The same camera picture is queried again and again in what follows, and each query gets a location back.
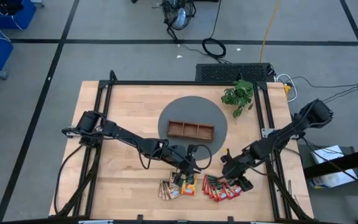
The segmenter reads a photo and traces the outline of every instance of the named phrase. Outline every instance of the green leaves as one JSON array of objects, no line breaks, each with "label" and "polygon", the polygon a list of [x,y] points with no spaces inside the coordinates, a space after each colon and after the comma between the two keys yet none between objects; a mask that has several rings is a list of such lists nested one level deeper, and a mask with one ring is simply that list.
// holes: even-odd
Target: green leaves
[{"label": "green leaves", "polygon": [[224,95],[221,97],[222,103],[227,105],[239,105],[233,111],[233,117],[238,118],[243,112],[244,108],[252,109],[252,97],[254,95],[254,86],[252,83],[245,80],[234,81],[234,88],[224,90]]}]

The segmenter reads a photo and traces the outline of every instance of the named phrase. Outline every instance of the gray floor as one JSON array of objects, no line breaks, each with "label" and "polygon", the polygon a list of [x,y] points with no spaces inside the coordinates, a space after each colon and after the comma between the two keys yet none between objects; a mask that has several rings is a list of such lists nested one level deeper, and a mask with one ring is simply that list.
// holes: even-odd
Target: gray floor
[{"label": "gray floor", "polygon": [[[158,0],[80,0],[68,39],[168,40],[162,12],[152,9]],[[13,39],[57,40],[75,0],[44,0],[27,30],[7,30]],[[358,26],[358,0],[346,0]],[[224,0],[216,39],[262,40],[275,1]],[[181,39],[210,36],[218,5],[198,2],[197,15],[178,33]],[[282,0],[268,40],[358,41],[339,0]],[[32,136],[5,221],[42,218],[48,215],[57,172],[62,162],[65,137],[60,130],[71,124],[83,80],[107,79],[113,69],[120,80],[194,80],[197,63],[211,58],[175,44],[65,44],[51,80],[44,107]],[[200,45],[188,45],[202,50]],[[258,62],[260,45],[227,45],[226,60]],[[14,44],[0,80],[0,201],[55,55],[57,44]],[[277,73],[304,76],[315,85],[358,82],[358,45],[268,45],[264,62]],[[315,98],[325,99],[345,89],[315,89],[295,80],[299,96],[290,103],[297,112]],[[358,151],[358,92],[329,104],[334,120],[319,130],[308,130],[315,144],[354,146]],[[315,216],[322,221],[354,223],[358,198],[331,200],[312,197]]]}]

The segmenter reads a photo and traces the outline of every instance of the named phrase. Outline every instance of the red packet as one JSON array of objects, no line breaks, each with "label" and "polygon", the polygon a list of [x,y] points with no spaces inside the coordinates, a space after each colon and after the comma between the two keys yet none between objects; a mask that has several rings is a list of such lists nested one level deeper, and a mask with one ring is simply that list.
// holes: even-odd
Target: red packet
[{"label": "red packet", "polygon": [[234,180],[230,180],[229,181],[229,185],[230,185],[230,188],[232,189],[232,191],[238,196],[241,194],[242,190],[241,190],[241,187],[236,185],[234,183]]},{"label": "red packet", "polygon": [[204,194],[209,195],[209,181],[206,179],[204,186]]},{"label": "red packet", "polygon": [[211,186],[210,184],[208,184],[208,195],[209,195],[209,198],[214,198],[213,186]]},{"label": "red packet", "polygon": [[204,176],[204,181],[203,181],[203,191],[204,191],[204,194],[205,194],[205,185],[207,183],[207,180],[208,178],[206,177],[206,175]]},{"label": "red packet", "polygon": [[227,198],[226,191],[224,190],[224,183],[217,183],[215,186],[216,195],[218,196],[215,198],[218,202]]},{"label": "red packet", "polygon": [[216,190],[216,185],[213,187],[212,193],[214,195],[215,202],[218,202],[219,201],[219,196],[218,196],[218,190]]},{"label": "red packet", "polygon": [[230,185],[228,183],[224,183],[224,189],[226,191],[227,194],[227,198],[230,200],[232,198],[235,198],[237,196],[237,194],[235,194],[232,189],[230,188]]}]

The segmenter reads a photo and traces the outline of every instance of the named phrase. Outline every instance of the wooden tabletop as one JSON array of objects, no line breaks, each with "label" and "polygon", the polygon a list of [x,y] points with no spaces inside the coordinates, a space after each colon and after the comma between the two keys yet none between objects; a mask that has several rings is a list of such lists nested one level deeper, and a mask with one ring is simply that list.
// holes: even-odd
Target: wooden tabletop
[{"label": "wooden tabletop", "polygon": [[[84,111],[93,109],[97,87],[98,82],[82,83],[73,125],[77,124]],[[227,136],[222,149],[213,156],[211,166],[197,177],[199,181],[196,196],[181,195],[171,201],[163,201],[158,197],[158,187],[160,180],[168,179],[170,171],[175,170],[172,166],[164,162],[152,161],[150,169],[145,170],[139,162],[136,149],[120,141],[104,141],[91,218],[134,220],[138,214],[143,214],[145,220],[224,221],[227,220],[227,216],[233,216],[235,221],[273,221],[267,177],[250,169],[247,170],[246,177],[253,183],[254,188],[243,192],[239,197],[217,203],[201,191],[204,174],[221,175],[223,164],[220,157],[225,154],[224,148],[229,148],[231,154],[236,156],[245,146],[260,139],[255,106],[248,113],[243,113],[240,118],[234,120],[233,107],[223,105],[220,100],[225,88],[228,86],[113,86],[108,119],[143,138],[159,138],[157,124],[160,113],[170,102],[183,96],[201,96],[216,103],[227,119]],[[268,92],[275,127],[282,128],[291,121],[283,85],[268,83]],[[260,92],[260,100],[265,125],[267,125],[262,92]],[[79,138],[68,139],[64,158],[78,147],[79,140]],[[287,147],[298,150],[295,141],[290,141]],[[75,154],[66,163],[62,172],[58,193],[59,209],[78,186],[84,151],[83,149]],[[207,159],[198,161],[198,165],[203,167],[207,162]],[[282,163],[286,181],[291,180],[292,194],[296,196],[297,202],[306,214],[313,217],[299,156],[293,152],[282,151]],[[266,172],[264,165],[258,166],[257,170]],[[281,217],[284,217],[279,194],[278,201],[281,206]],[[85,203],[82,203],[80,214],[84,210]]]}]

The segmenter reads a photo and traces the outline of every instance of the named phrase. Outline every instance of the wooden tray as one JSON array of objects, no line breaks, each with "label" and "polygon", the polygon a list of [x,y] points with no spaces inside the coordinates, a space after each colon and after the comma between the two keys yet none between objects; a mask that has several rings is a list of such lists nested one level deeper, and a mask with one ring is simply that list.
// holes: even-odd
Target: wooden tray
[{"label": "wooden tray", "polygon": [[214,126],[168,120],[167,136],[212,141],[214,139]]}]

